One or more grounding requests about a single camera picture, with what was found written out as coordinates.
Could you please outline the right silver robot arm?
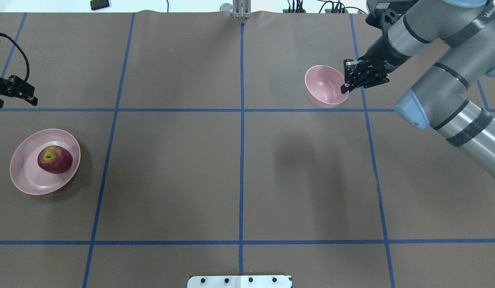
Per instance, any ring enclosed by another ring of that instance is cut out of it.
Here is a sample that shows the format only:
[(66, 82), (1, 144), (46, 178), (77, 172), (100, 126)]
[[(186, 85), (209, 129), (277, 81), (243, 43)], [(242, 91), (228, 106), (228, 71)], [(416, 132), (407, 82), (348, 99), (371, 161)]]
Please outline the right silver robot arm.
[(495, 77), (492, 0), (418, 0), (406, 12), (373, 10), (366, 23), (381, 37), (357, 60), (344, 60), (341, 92), (389, 81), (388, 74), (436, 39), (448, 51), (394, 105), (418, 130), (428, 127), (495, 179), (495, 118), (465, 97), (480, 77)]

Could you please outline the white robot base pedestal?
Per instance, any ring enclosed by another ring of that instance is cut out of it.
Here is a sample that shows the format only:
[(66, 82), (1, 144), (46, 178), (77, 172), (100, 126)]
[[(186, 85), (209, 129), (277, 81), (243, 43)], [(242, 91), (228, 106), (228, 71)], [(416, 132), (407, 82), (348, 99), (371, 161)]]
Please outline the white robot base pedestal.
[(287, 275), (231, 275), (193, 276), (187, 288), (292, 288)]

